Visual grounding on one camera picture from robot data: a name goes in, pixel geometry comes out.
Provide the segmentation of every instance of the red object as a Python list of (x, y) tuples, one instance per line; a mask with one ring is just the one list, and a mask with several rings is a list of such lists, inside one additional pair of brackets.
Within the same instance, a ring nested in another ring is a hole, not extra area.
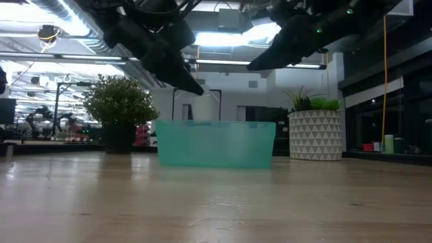
[(364, 152), (373, 152), (373, 144), (363, 144)]

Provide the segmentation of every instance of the potted plant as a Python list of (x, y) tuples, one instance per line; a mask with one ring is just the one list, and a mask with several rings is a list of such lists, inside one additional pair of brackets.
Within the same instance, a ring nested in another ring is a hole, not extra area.
[(342, 158), (340, 102), (308, 97), (308, 92), (284, 92), (294, 104), (290, 118), (290, 156), (293, 159), (338, 161)]
[(102, 123), (107, 153), (130, 153), (136, 125), (158, 117), (152, 100), (137, 80), (99, 74), (98, 83), (86, 93), (84, 107)]

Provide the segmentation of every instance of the plastic container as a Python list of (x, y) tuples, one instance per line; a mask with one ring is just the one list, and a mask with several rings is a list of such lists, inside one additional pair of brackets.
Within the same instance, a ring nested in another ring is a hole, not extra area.
[(161, 165), (270, 168), (276, 124), (158, 120)]
[(393, 137), (393, 135), (385, 135), (384, 145), (385, 145), (385, 153), (394, 154), (394, 137)]

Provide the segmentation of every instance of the black plant pot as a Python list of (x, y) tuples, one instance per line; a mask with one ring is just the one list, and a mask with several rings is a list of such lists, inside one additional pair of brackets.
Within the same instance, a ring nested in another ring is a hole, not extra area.
[(130, 154), (135, 142), (135, 125), (103, 124), (105, 152)]

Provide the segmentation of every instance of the green plant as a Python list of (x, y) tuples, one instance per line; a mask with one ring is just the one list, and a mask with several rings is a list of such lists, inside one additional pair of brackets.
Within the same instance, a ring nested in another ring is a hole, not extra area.
[(295, 93), (291, 90), (282, 91), (284, 94), (288, 95), (291, 98), (292, 104), (294, 105), (294, 109), (296, 111), (307, 111), (312, 109), (310, 97), (308, 97), (307, 95), (311, 90), (303, 92), (303, 88), (304, 85), (302, 85), (298, 93)]
[(145, 124), (158, 117), (152, 100), (137, 80), (99, 74), (98, 83), (85, 96), (84, 107), (103, 124)]
[(312, 98), (310, 100), (310, 103), (312, 104), (312, 109), (322, 109), (326, 102), (327, 99), (323, 97)]
[(340, 108), (340, 103), (337, 99), (327, 100), (324, 97), (317, 97), (310, 100), (312, 109), (324, 109), (337, 111)]

